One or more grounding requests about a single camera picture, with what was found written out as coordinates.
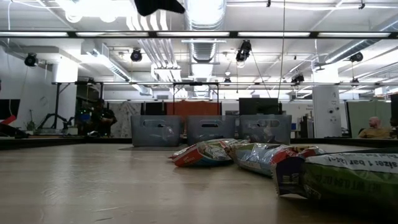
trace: man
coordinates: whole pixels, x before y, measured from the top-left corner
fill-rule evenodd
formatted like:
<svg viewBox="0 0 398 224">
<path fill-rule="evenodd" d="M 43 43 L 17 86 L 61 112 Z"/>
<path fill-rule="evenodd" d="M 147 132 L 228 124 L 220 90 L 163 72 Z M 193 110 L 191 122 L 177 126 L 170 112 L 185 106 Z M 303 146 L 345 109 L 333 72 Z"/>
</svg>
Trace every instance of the man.
<svg viewBox="0 0 398 224">
<path fill-rule="evenodd" d="M 104 100 L 98 100 L 91 114 L 91 128 L 101 136 L 110 136 L 111 126 L 117 122 L 112 110 L 104 108 Z"/>
<path fill-rule="evenodd" d="M 358 137 L 368 139 L 390 138 L 390 128 L 382 128 L 378 117 L 369 118 L 369 127 L 361 131 Z"/>
</svg>

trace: table surface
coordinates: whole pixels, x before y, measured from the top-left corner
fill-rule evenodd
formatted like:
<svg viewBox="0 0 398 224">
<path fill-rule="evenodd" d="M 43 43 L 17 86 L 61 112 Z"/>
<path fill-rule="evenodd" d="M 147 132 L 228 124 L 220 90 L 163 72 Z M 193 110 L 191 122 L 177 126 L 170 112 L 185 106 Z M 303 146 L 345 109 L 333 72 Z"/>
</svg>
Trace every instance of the table surface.
<svg viewBox="0 0 398 224">
<path fill-rule="evenodd" d="M 364 223 L 238 168 L 180 168 L 171 152 L 81 144 L 0 151 L 2 223 Z M 320 145 L 328 152 L 363 147 Z"/>
</svg>

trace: wall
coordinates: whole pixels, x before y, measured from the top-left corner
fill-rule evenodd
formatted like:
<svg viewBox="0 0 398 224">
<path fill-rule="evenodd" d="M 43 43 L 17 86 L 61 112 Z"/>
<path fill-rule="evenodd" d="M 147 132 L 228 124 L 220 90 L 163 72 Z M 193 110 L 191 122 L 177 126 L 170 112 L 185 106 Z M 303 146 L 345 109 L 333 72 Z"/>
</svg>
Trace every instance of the wall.
<svg viewBox="0 0 398 224">
<path fill-rule="evenodd" d="M 17 120 L 11 126 L 25 129 L 30 121 L 29 110 L 37 125 L 47 113 L 55 111 L 56 87 L 51 84 L 52 72 L 46 76 L 43 68 L 28 68 L 21 59 L 6 54 L 0 47 L 0 79 L 0 99 L 21 99 Z"/>
</svg>

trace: snack bag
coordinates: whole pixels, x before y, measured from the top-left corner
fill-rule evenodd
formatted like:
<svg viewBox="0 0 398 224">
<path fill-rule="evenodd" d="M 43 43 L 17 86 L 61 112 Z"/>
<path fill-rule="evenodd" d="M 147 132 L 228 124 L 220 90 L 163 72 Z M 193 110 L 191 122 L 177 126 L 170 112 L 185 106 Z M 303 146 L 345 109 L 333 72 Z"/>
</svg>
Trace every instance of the snack bag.
<svg viewBox="0 0 398 224">
<path fill-rule="evenodd" d="M 230 145 L 226 153 L 238 166 L 271 177 L 272 165 L 288 157 L 308 157 L 323 153 L 315 146 L 286 146 L 280 144 L 250 143 Z"/>
<path fill-rule="evenodd" d="M 232 163 L 225 153 L 225 146 L 247 142 L 235 139 L 214 139 L 196 143 L 174 153 L 171 158 L 176 166 L 220 166 Z"/>
<path fill-rule="evenodd" d="M 288 158 L 272 171 L 277 193 L 315 200 L 369 202 L 397 209 L 398 153 L 374 151 Z"/>
</svg>

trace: gray plastic crate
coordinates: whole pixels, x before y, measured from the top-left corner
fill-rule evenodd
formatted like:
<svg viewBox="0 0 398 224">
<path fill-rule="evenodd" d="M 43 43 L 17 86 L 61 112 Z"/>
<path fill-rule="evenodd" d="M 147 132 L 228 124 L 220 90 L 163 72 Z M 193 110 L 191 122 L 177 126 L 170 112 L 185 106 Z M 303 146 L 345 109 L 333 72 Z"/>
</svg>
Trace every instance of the gray plastic crate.
<svg viewBox="0 0 398 224">
<path fill-rule="evenodd" d="M 134 146 L 178 146 L 182 118 L 180 116 L 131 116 Z"/>
<path fill-rule="evenodd" d="M 211 139 L 234 138 L 235 120 L 235 116 L 187 116 L 188 145 Z"/>
<path fill-rule="evenodd" d="M 290 144 L 291 115 L 242 115 L 239 138 L 251 142 Z"/>
</svg>

